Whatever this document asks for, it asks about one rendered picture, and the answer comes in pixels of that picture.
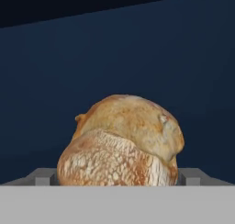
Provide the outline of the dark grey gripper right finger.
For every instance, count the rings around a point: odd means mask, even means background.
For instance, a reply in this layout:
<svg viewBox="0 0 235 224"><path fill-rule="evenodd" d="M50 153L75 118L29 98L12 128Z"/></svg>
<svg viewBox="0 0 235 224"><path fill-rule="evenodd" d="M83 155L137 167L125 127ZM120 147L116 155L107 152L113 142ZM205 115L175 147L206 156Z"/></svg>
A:
<svg viewBox="0 0 235 224"><path fill-rule="evenodd" d="M179 168L177 185L230 185L230 183L210 177L198 168Z"/></svg>

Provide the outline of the dark blue cabinet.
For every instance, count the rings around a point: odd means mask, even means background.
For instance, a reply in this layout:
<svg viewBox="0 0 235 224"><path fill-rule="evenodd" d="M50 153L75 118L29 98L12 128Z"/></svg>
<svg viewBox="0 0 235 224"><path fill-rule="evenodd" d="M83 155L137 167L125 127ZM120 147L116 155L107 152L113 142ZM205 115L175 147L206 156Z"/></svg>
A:
<svg viewBox="0 0 235 224"><path fill-rule="evenodd" d="M182 167L235 184L235 0L170 0L0 28L0 184L56 165L113 94L178 120Z"/></svg>

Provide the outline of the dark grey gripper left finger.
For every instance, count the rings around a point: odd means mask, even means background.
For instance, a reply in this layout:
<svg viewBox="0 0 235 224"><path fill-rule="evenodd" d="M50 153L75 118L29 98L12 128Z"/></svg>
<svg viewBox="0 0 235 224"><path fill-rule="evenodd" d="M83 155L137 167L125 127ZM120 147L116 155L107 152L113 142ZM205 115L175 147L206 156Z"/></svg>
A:
<svg viewBox="0 0 235 224"><path fill-rule="evenodd" d="M5 183L5 185L58 185L55 168L37 168L29 175Z"/></svg>

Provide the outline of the golden brown bread loaf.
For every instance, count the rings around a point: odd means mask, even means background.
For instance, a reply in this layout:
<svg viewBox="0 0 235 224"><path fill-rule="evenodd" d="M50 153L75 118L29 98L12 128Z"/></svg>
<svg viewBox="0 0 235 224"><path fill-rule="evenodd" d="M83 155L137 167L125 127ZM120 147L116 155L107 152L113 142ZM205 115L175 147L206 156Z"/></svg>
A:
<svg viewBox="0 0 235 224"><path fill-rule="evenodd" d="M168 186L185 140L174 116L150 100L111 95L75 117L57 164L60 185Z"/></svg>

